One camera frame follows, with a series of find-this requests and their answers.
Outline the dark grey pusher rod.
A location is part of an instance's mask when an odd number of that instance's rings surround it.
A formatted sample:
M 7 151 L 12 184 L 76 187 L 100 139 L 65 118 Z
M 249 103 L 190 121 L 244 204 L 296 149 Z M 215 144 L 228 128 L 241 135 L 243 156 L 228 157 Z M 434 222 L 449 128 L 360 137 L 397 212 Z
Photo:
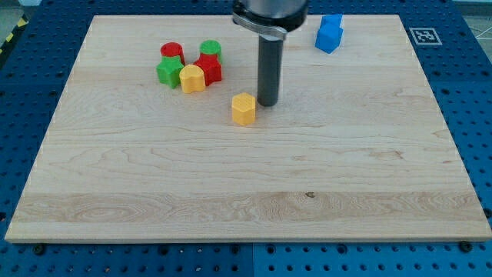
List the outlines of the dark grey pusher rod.
M 283 41 L 271 36 L 258 37 L 258 103 L 276 105 L 281 80 Z

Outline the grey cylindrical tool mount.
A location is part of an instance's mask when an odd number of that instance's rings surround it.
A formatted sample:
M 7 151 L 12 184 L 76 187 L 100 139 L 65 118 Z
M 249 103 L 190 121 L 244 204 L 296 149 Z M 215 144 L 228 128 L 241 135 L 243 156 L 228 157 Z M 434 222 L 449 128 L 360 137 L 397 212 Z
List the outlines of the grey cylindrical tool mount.
M 284 41 L 302 26 L 308 0 L 234 0 L 232 21 L 260 36 Z

